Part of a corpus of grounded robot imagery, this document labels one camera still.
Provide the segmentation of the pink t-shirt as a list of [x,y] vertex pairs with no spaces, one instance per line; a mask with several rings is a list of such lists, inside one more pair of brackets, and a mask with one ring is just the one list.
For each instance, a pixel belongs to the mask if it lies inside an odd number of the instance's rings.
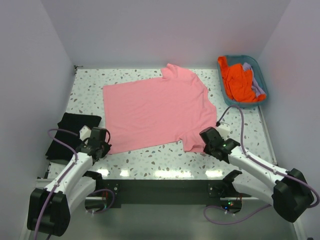
[[160,77],[105,85],[102,92],[111,154],[178,141],[185,152],[202,153],[200,132],[216,124],[208,88],[177,65],[167,64]]

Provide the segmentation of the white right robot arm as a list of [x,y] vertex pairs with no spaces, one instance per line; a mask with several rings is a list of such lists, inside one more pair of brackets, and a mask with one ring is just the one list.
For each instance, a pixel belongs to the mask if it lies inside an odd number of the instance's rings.
[[320,203],[319,194],[296,168],[286,170],[273,165],[246,151],[242,140],[224,139],[216,128],[208,127],[199,135],[206,154],[237,167],[222,179],[221,197],[231,193],[252,196],[291,223]]

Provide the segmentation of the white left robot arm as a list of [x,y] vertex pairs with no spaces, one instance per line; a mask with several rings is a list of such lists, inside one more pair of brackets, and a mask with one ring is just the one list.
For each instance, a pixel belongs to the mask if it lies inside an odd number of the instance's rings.
[[72,157],[55,179],[30,194],[27,229],[33,231],[34,239],[39,233],[48,237],[62,236],[69,226],[72,212],[90,195],[106,193],[107,199],[111,200],[101,212],[110,209],[116,200],[116,193],[103,186],[102,175],[90,170],[110,151],[110,132],[93,127],[77,148],[55,138],[51,132],[51,129],[47,132],[49,137],[69,149]]

